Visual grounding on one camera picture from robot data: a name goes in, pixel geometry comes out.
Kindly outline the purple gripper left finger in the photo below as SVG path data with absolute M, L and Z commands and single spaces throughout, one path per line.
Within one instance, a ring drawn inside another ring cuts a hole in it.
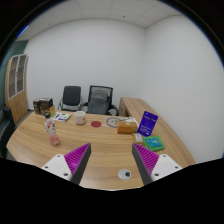
M 79 185 L 90 155 L 91 144 L 87 143 L 66 155 L 56 154 L 42 169 Z

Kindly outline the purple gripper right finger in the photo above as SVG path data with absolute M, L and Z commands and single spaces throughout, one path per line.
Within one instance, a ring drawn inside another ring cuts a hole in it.
M 148 185 L 182 169 L 167 154 L 158 155 L 136 143 L 132 144 L 132 154 L 144 185 Z

